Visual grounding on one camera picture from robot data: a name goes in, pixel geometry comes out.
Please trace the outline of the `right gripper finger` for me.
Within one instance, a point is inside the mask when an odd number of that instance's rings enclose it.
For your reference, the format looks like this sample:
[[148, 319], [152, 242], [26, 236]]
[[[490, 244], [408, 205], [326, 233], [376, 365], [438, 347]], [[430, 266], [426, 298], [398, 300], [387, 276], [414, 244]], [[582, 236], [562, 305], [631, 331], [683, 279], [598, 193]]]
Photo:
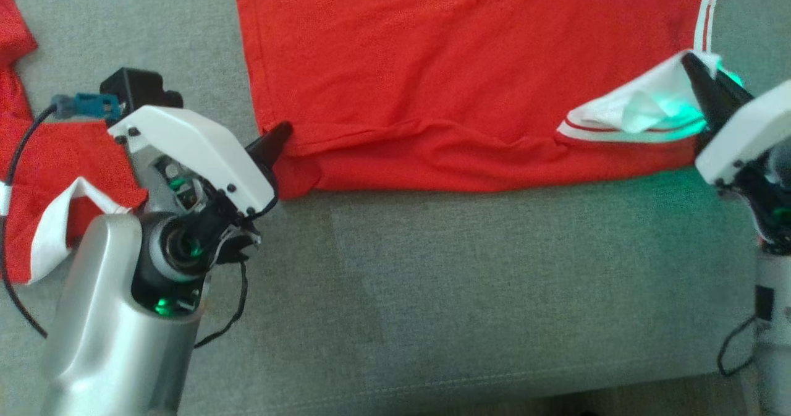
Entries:
[[709, 67], [694, 53], [684, 55], [681, 63], [711, 134], [717, 134], [738, 109], [755, 99], [724, 70], [715, 67], [710, 75]]

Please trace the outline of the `red white-trimmed polo shirt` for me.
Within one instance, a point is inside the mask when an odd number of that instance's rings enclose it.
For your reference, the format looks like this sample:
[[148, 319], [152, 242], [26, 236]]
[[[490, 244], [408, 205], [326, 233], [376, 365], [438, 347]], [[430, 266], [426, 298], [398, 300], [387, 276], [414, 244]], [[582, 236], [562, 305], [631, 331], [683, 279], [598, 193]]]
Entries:
[[36, 47], [16, 2], [0, 0], [0, 215], [14, 284], [45, 278], [96, 216], [136, 210], [148, 196], [101, 121], [39, 126], [14, 180], [6, 182], [12, 154], [33, 120], [15, 64]]
[[692, 164], [680, 58], [719, 0], [235, 0], [255, 120], [294, 134], [285, 200], [497, 192]]

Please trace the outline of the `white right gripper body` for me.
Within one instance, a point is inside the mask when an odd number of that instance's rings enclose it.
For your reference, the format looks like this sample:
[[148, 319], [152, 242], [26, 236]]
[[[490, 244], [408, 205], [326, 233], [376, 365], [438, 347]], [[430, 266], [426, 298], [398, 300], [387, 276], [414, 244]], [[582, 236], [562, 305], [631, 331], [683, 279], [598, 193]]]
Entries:
[[696, 168], [710, 185], [729, 184], [741, 168], [766, 156], [760, 163], [769, 181], [791, 185], [791, 81], [768, 90], [725, 123], [696, 159]]

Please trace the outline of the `large grey sofa seat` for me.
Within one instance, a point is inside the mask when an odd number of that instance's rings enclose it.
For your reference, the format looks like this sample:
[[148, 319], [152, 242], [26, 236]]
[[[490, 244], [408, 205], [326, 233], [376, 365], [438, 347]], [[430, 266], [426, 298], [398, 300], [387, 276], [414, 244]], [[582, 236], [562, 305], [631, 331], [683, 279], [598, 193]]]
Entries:
[[[38, 114], [119, 67], [256, 134], [235, 0], [15, 0]], [[719, 0], [755, 94], [791, 78], [791, 0]], [[318, 193], [257, 226], [245, 314], [190, 362], [180, 416], [754, 416], [716, 355], [751, 314], [755, 234], [695, 170], [494, 195]]]

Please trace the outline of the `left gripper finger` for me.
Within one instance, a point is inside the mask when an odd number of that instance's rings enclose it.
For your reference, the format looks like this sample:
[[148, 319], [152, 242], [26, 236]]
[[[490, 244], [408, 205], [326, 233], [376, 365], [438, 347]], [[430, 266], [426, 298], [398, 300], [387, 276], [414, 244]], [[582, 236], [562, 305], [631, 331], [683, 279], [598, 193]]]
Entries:
[[271, 172], [280, 157], [294, 128], [289, 121], [283, 121], [246, 146], [246, 152], [261, 172]]

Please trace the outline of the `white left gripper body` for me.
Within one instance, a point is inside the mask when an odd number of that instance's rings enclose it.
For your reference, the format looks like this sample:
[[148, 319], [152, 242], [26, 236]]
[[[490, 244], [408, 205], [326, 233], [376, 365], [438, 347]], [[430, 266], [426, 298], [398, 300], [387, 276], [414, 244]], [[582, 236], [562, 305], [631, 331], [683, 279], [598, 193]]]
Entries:
[[142, 107], [108, 133], [148, 191], [144, 213], [174, 216], [166, 247], [176, 258], [245, 261], [260, 244], [254, 222], [276, 205], [277, 180], [225, 126], [188, 109]]

